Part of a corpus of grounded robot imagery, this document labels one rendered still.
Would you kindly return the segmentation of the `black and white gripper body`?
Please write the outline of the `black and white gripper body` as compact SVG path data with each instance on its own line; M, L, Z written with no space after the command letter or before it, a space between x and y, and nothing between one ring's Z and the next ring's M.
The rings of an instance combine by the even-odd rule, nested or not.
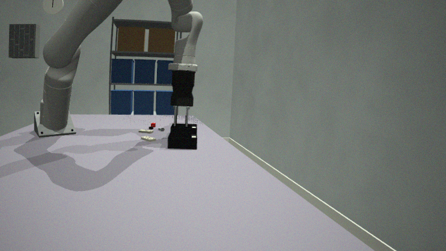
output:
M193 106L194 97L192 90L195 81L195 71L198 70L198 66L195 64L195 57L176 55L173 63L168 64L168 70L172 70L173 73L171 106Z

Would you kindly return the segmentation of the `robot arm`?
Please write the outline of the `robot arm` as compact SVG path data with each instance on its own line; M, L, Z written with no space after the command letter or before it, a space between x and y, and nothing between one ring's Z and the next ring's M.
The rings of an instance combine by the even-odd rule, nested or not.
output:
M44 45L43 58L48 68L44 74L40 124L47 129L61 130L66 127L81 43L121 2L122 0L78 0L64 23ZM174 56L195 57L203 17L199 12L191 11L192 0L168 2L173 30L190 32L187 37L176 40Z

